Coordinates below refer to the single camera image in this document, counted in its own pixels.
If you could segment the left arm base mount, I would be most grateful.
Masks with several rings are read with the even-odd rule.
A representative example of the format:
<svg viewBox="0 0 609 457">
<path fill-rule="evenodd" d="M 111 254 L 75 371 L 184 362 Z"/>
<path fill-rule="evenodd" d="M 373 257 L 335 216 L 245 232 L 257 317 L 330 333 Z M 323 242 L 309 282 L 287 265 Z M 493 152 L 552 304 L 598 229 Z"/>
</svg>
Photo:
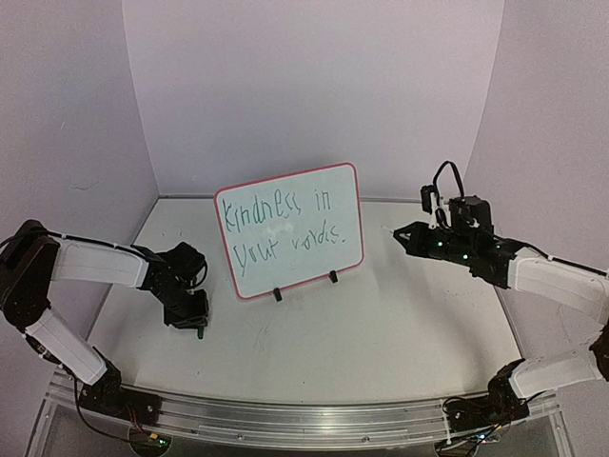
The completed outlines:
<svg viewBox="0 0 609 457">
<path fill-rule="evenodd" d="M 124 387 L 120 370 L 105 359 L 106 372 L 92 385 L 83 384 L 78 394 L 78 405 L 122 420 L 130 420 L 139 426 L 154 426 L 159 418 L 161 397 L 140 390 Z"/>
</svg>

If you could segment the pink-framed whiteboard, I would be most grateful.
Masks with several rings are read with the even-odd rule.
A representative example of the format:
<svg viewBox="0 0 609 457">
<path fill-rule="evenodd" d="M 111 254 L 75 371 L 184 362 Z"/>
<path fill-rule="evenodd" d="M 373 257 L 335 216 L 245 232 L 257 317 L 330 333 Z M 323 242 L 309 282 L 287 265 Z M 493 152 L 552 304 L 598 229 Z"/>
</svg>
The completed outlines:
<svg viewBox="0 0 609 457">
<path fill-rule="evenodd" d="M 242 300 L 330 279 L 331 270 L 363 262 L 358 174 L 350 163 L 219 189 L 214 206 Z"/>
</svg>

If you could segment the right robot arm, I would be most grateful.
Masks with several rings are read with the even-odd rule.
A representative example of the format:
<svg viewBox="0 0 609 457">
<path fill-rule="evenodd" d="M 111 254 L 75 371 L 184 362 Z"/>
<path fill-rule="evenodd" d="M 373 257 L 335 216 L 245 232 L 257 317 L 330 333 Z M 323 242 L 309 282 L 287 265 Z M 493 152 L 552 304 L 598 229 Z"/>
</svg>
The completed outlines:
<svg viewBox="0 0 609 457">
<path fill-rule="evenodd" d="M 429 221 L 390 231 L 407 255 L 465 267 L 495 288 L 535 295 L 557 306 L 555 320 L 566 339 L 562 350 L 501 368 L 488 383 L 491 401 L 523 403 L 546 390 L 607 380 L 607 270 L 499 236 L 489 203 L 477 196 L 445 201 L 431 193 L 423 197 L 422 209 Z"/>
</svg>

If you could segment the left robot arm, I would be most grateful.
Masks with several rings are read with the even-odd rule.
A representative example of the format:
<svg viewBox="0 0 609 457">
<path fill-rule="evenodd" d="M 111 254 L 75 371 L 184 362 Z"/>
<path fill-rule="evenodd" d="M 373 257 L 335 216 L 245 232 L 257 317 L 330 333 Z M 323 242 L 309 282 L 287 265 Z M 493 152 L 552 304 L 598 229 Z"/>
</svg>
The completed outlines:
<svg viewBox="0 0 609 457">
<path fill-rule="evenodd" d="M 110 362 L 63 317 L 76 307 L 68 287 L 147 292 L 162 305 L 166 326 L 202 332 L 208 270 L 204 254 L 186 242 L 153 251 L 55 232 L 29 219 L 1 243 L 1 314 L 42 358 L 91 386 L 89 394 L 104 412 L 118 414 L 128 394 L 108 378 Z"/>
</svg>

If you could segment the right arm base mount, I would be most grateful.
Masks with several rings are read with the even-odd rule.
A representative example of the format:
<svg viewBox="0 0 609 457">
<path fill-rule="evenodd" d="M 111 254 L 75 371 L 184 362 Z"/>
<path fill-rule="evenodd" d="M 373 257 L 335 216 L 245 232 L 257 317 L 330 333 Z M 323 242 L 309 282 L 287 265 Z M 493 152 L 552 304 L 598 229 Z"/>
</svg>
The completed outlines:
<svg viewBox="0 0 609 457">
<path fill-rule="evenodd" d="M 482 396 L 448 398 L 442 411 L 455 432 L 505 425 L 529 415 L 526 401 L 516 395 L 505 377 L 493 378 Z"/>
</svg>

